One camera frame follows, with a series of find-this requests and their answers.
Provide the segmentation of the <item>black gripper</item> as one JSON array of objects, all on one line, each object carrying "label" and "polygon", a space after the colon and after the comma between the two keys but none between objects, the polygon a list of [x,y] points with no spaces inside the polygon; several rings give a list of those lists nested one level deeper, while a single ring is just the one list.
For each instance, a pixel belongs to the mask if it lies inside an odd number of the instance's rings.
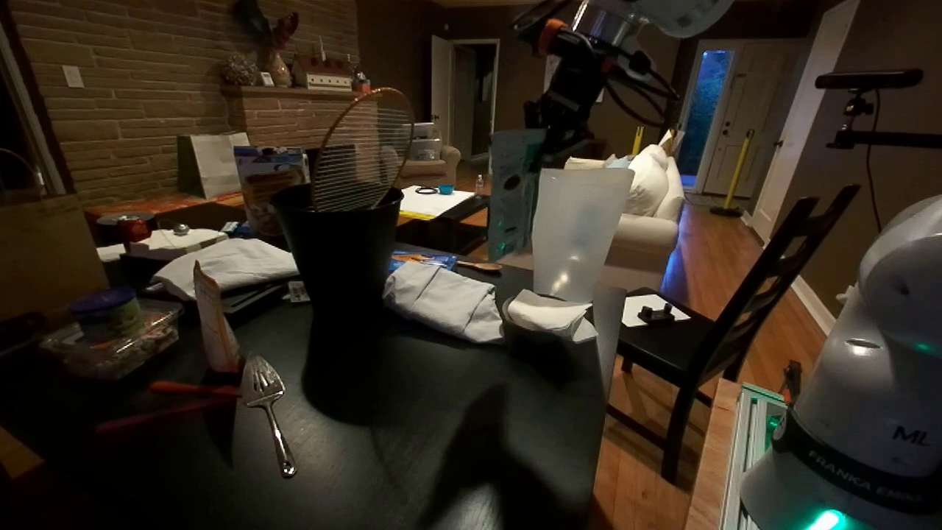
[{"label": "black gripper", "polygon": [[550,86],[523,104],[523,126],[545,131],[548,159],[566,159],[591,140],[589,115],[617,61],[560,17],[527,23],[522,37],[536,56],[560,58]]}]

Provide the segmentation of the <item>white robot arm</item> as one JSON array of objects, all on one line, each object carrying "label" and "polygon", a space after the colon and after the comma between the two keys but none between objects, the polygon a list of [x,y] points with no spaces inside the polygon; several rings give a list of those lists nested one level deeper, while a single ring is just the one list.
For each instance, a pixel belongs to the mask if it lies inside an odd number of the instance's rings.
[{"label": "white robot arm", "polygon": [[942,198],[897,212],[864,251],[738,495],[759,530],[942,530]]}]

